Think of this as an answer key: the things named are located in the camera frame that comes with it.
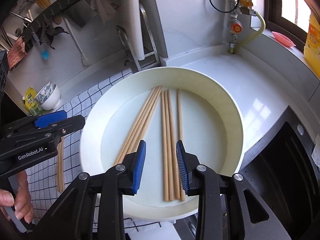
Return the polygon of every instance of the yellow package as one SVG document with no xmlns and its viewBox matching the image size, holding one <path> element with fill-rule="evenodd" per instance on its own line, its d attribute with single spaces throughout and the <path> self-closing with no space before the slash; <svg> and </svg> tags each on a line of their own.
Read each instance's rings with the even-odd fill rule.
<svg viewBox="0 0 320 240">
<path fill-rule="evenodd" d="M 26 107 L 32 115 L 38 115 L 43 112 L 43 109 L 40 107 L 39 102 L 35 100 L 36 95 L 37 92 L 33 88 L 29 87 L 24 97 L 22 98 L 22 100 L 25 101 Z"/>
<path fill-rule="evenodd" d="M 310 15 L 309 22 L 309 31 L 303 53 L 306 61 L 320 76 L 320 25 L 313 14 Z"/>
</svg>

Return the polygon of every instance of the pink soap dish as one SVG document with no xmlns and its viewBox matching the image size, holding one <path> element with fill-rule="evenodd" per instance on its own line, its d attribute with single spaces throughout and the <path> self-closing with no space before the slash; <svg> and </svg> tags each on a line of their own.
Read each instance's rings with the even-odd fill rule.
<svg viewBox="0 0 320 240">
<path fill-rule="evenodd" d="M 272 32 L 274 38 L 286 47 L 295 47 L 296 45 L 286 36 L 281 33 Z"/>
</svg>

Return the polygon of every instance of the screw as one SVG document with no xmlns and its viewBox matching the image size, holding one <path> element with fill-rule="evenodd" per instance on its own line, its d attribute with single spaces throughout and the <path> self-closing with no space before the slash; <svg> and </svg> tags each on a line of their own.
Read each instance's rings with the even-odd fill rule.
<svg viewBox="0 0 320 240">
<path fill-rule="evenodd" d="M 234 177 L 236 180 L 239 180 L 239 181 L 243 180 L 243 176 L 242 176 L 241 174 L 239 174 L 239 173 L 236 173 L 235 175 L 233 175 L 233 177 Z"/>
<path fill-rule="evenodd" d="M 116 170 L 117 171 L 123 171 L 125 169 L 125 165 L 123 165 L 123 164 L 118 164 L 117 166 L 116 166 Z"/>
<path fill-rule="evenodd" d="M 302 136 L 304 134 L 304 130 L 303 130 L 303 127 L 301 124 L 298 124 L 297 125 L 297 130 L 298 130 L 298 133 Z"/>
<path fill-rule="evenodd" d="M 81 180 L 85 180 L 88 177 L 88 173 L 82 172 L 79 174 L 79 179 Z"/>
<path fill-rule="evenodd" d="M 206 170 L 207 170 L 207 167 L 204 166 L 204 165 L 198 165 L 198 166 L 197 166 L 197 170 L 198 170 L 198 171 L 206 171 Z"/>
</svg>

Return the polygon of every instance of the chopsticks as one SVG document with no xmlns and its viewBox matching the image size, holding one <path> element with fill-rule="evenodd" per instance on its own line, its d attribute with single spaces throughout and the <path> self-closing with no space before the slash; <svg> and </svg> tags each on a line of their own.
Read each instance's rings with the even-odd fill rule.
<svg viewBox="0 0 320 240">
<path fill-rule="evenodd" d="M 168 154 L 168 180 L 169 180 L 169 201 L 174 200 L 174 186 L 173 186 L 173 171 L 172 171 L 172 154 L 171 154 L 171 136 L 170 136 L 170 117 L 168 106 L 168 91 L 164 91 L 164 106 L 165 106 L 165 126 L 162 128 L 166 130 L 166 147 Z"/>
<path fill-rule="evenodd" d="M 137 149 L 139 141 L 143 138 L 154 109 L 156 108 L 160 92 L 161 86 L 154 87 L 150 92 L 119 151 L 114 165 L 122 163 L 126 154 L 134 152 L 134 150 Z"/>
<path fill-rule="evenodd" d="M 164 201 L 174 199 L 185 200 L 185 194 L 181 186 L 177 156 L 176 140 L 174 135 L 174 122 L 170 91 L 161 90 L 161 86 L 154 87 L 143 104 L 138 116 L 136 117 L 127 137 L 118 153 L 114 165 L 122 163 L 128 153 L 135 152 L 140 140 L 146 133 L 153 112 L 156 108 L 159 97 L 161 97 L 161 119 L 162 119 L 162 150 L 163 150 L 163 188 Z M 182 139 L 182 115 L 180 90 L 177 90 L 177 110 L 178 110 L 178 139 Z"/>
<path fill-rule="evenodd" d="M 64 191 L 64 176 L 63 176 L 63 146 L 64 137 L 61 137 L 61 142 L 57 146 L 57 186 L 58 191 L 61 193 Z"/>
<path fill-rule="evenodd" d="M 174 138 L 174 125 L 173 125 L 173 116 L 172 116 L 172 106 L 171 106 L 171 98 L 170 98 L 170 91 L 167 90 L 167 97 L 168 97 L 168 110 L 169 110 L 169 125 L 170 125 L 170 143 L 171 143 L 171 156 L 172 156 L 172 169 L 173 169 L 173 180 L 174 180 L 174 192 L 175 198 L 180 199 L 180 175 L 179 175 L 179 168 L 176 156 L 176 140 Z"/>
<path fill-rule="evenodd" d="M 180 99 L 180 89 L 177 89 L 177 113 L 178 113 L 178 141 L 182 140 L 182 114 L 181 114 L 181 99 Z M 186 200 L 186 196 L 185 196 L 185 192 L 182 188 L 182 185 L 180 185 L 180 200 L 181 201 L 185 201 Z"/>
</svg>

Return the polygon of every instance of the white plate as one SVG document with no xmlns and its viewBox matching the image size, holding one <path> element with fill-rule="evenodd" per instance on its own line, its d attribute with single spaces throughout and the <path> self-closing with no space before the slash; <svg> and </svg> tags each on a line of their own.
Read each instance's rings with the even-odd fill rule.
<svg viewBox="0 0 320 240">
<path fill-rule="evenodd" d="M 80 141 L 84 171 L 96 175 L 108 170 L 122 146 L 150 90 L 170 88 L 177 122 L 176 88 L 181 91 L 183 144 L 200 163 L 231 176 L 243 158 L 243 119 L 231 95 L 218 82 L 194 70 L 161 67 L 125 78 L 108 90 L 91 110 Z M 197 212 L 198 197 L 163 201 L 161 104 L 156 106 L 143 138 L 147 153 L 140 189 L 123 196 L 124 213 L 144 220 L 167 221 Z"/>
</svg>

